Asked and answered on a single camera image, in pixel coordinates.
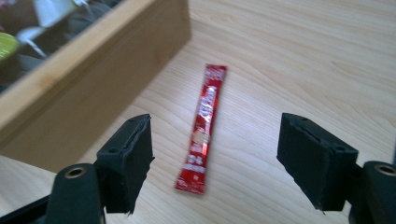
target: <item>red wrapper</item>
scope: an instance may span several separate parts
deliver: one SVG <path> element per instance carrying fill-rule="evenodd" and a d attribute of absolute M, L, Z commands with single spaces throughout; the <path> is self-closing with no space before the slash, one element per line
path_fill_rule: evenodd
<path fill-rule="evenodd" d="M 177 179 L 176 189 L 196 194 L 205 192 L 207 154 L 210 149 L 220 88 L 226 72 L 226 66 L 206 65 L 204 85 L 197 106 L 195 125 L 191 133 L 190 154 Z"/>

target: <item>wooden table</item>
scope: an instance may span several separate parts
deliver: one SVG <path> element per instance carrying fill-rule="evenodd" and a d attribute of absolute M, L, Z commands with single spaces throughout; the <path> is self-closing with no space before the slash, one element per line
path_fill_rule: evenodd
<path fill-rule="evenodd" d="M 316 211 L 276 159 L 282 112 L 308 117 L 360 151 L 392 162 L 396 136 L 394 1 L 190 0 L 192 41 L 97 140 L 150 113 L 156 160 L 134 214 L 108 223 L 347 223 Z M 228 65 L 207 192 L 176 191 L 205 63 Z M 53 173 L 0 159 L 0 216 L 50 192 Z"/>

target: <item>packet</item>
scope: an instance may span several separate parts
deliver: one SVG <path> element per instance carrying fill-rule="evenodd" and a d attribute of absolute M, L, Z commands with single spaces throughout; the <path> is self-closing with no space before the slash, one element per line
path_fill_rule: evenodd
<path fill-rule="evenodd" d="M 210 149 L 220 88 L 226 72 L 226 66 L 206 65 L 204 84 L 191 133 L 190 154 L 177 179 L 176 189 L 196 194 L 205 192 L 207 154 Z"/>

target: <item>yellow object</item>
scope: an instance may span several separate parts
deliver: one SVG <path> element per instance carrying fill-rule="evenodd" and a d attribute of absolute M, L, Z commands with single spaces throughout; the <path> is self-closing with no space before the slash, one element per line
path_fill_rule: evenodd
<path fill-rule="evenodd" d="M 9 34 L 0 32 L 0 62 L 12 55 L 18 48 L 18 40 Z"/>

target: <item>wooden drawer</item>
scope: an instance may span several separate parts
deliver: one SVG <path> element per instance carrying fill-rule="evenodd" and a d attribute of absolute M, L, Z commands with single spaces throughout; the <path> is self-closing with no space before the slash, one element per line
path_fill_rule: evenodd
<path fill-rule="evenodd" d="M 0 154 L 74 163 L 190 38 L 187 0 L 123 0 L 0 95 Z"/>

